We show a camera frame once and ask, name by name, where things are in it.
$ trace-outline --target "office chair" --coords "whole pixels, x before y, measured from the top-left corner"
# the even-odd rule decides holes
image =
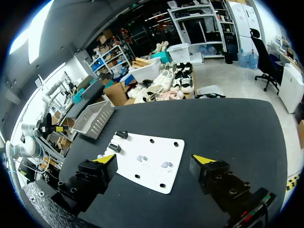
[[[267,91],[268,84],[269,82],[271,82],[274,85],[274,87],[278,90],[276,94],[279,94],[279,89],[277,87],[277,84],[278,84],[278,79],[280,78],[280,72],[277,69],[275,69],[275,67],[272,65],[263,41],[258,39],[260,37],[260,33],[253,28],[251,28],[250,30],[251,30],[250,31],[251,39],[254,42],[257,48],[257,52],[259,54],[257,67],[263,72],[261,76],[255,76],[255,80],[257,80],[257,78],[266,79],[267,85],[264,88],[264,91],[265,92]]]

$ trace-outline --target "white perforated board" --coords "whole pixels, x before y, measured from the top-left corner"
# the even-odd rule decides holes
[[[120,153],[107,147],[104,156],[116,154],[118,174],[154,191],[171,192],[185,146],[183,140],[129,133],[127,139],[114,135],[111,143],[122,148]],[[147,160],[138,161],[138,156]],[[163,168],[164,162],[170,162],[172,166]]]

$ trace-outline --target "floor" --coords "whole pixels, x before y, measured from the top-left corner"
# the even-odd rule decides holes
[[[262,79],[254,80],[255,76],[262,75],[260,70],[241,68],[237,62],[228,65],[221,59],[207,59],[204,65],[194,66],[194,71],[197,88],[217,85],[226,97],[269,101],[283,129],[287,153],[287,176],[291,178],[301,171],[304,151],[300,148],[294,115],[287,112],[272,85],[269,85],[267,92],[264,92],[266,82]],[[291,194],[292,191],[288,191],[285,198]]]

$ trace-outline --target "yellow tab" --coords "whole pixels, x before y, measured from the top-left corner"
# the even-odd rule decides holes
[[[97,161],[97,162],[106,164],[114,155],[115,154],[112,154],[112,155],[109,155],[109,156],[106,156],[106,157],[103,157],[103,158],[98,158],[98,159],[93,160],[93,162]]]
[[[56,127],[56,132],[63,132],[63,127]]]
[[[206,164],[206,163],[209,163],[209,162],[216,162],[215,160],[211,160],[211,159],[209,159],[209,158],[204,158],[204,157],[200,157],[200,156],[198,156],[198,155],[193,155],[193,157],[195,157],[196,158],[196,160],[198,160],[200,163],[202,163],[202,164]]]

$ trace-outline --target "black table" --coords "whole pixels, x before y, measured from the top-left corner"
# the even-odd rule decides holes
[[[254,192],[277,195],[273,218],[283,203],[287,158],[282,128],[272,105],[251,99],[193,99],[116,107],[95,141],[78,134],[60,180],[67,180],[85,159],[103,154],[116,131],[183,139],[185,148],[170,194],[165,195],[115,175],[80,218],[104,228],[223,227],[229,215],[204,195],[189,171],[190,156],[224,160]]]

